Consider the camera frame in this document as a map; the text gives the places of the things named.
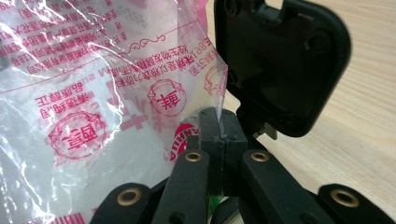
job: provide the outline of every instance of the clear plastic bag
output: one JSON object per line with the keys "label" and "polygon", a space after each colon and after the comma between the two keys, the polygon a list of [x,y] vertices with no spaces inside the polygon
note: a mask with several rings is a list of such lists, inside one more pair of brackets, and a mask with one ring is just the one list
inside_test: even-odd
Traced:
{"label": "clear plastic bag", "polygon": [[170,174],[197,112],[222,108],[204,2],[0,1],[0,223],[87,223],[116,186]]}

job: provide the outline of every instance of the brass insert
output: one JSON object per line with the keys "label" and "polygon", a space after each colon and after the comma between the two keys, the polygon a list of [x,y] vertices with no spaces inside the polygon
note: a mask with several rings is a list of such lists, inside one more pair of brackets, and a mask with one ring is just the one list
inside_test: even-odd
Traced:
{"label": "brass insert", "polygon": [[337,203],[339,203],[345,207],[353,208],[353,207],[359,206],[358,198],[346,190],[334,189],[330,192],[330,195]]}
{"label": "brass insert", "polygon": [[142,193],[140,192],[140,189],[126,189],[119,194],[119,196],[117,197],[117,202],[122,206],[129,206],[139,202],[141,197]]}
{"label": "brass insert", "polygon": [[201,154],[197,152],[191,152],[186,155],[187,161],[200,161],[202,159]]}
{"label": "brass insert", "polygon": [[254,161],[268,161],[270,157],[268,154],[263,153],[263,152],[254,152],[251,154],[251,159]]}

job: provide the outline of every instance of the wooden table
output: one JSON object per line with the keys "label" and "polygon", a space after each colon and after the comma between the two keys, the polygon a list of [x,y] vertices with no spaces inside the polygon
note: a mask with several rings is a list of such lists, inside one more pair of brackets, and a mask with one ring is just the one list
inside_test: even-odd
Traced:
{"label": "wooden table", "polygon": [[[281,2],[267,0],[275,7]],[[309,134],[259,140],[306,189],[350,186],[396,220],[396,1],[312,2],[346,23],[353,46],[349,66]],[[215,42],[213,4],[209,0],[206,10]],[[227,93],[225,108],[238,106]]]}

